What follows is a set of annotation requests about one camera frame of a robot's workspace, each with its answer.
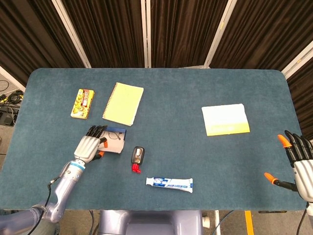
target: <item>blue carpet tabletop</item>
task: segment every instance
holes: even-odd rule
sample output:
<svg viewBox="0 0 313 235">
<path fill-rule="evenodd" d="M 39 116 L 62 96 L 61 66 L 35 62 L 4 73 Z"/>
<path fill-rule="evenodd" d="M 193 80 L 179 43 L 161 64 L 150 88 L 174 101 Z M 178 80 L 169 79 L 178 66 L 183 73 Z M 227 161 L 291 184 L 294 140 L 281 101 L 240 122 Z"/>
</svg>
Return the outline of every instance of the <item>blue carpet tabletop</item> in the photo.
<svg viewBox="0 0 313 235">
<path fill-rule="evenodd" d="M 102 119 L 116 82 L 144 88 L 131 127 Z M 79 88 L 95 91 L 87 120 L 70 116 Z M 206 136 L 201 107 L 239 103 L 250 133 Z M 127 129 L 124 149 L 86 165 L 68 209 L 299 210 L 306 204 L 263 176 L 294 181 L 277 134 L 301 132 L 281 72 L 38 69 L 29 78 L 0 173 L 0 208 L 27 209 L 45 200 L 47 183 L 74 159 L 81 137 L 105 124 Z M 145 148 L 141 174 L 131 171 L 135 146 Z M 147 186 L 146 177 L 193 178 L 194 191 Z"/>
</svg>

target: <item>black curtain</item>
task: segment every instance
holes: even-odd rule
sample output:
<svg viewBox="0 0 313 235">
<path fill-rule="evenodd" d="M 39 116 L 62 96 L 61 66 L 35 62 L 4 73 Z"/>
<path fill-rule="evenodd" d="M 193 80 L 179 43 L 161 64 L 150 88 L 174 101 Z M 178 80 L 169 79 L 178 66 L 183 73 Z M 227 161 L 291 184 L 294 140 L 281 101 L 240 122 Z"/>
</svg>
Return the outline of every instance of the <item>black curtain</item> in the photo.
<svg viewBox="0 0 313 235">
<path fill-rule="evenodd" d="M 151 0 L 152 67 L 203 65 L 227 0 Z"/>
<path fill-rule="evenodd" d="M 63 0 L 93 68 L 144 67 L 140 0 Z"/>
<path fill-rule="evenodd" d="M 287 82 L 302 134 L 313 140 L 313 58 Z"/>
<path fill-rule="evenodd" d="M 210 67 L 282 70 L 312 40 L 312 0 L 238 0 Z"/>
<path fill-rule="evenodd" d="M 23 85 L 37 68 L 84 67 L 50 0 L 1 0 L 0 15 L 0 65 Z"/>
</svg>

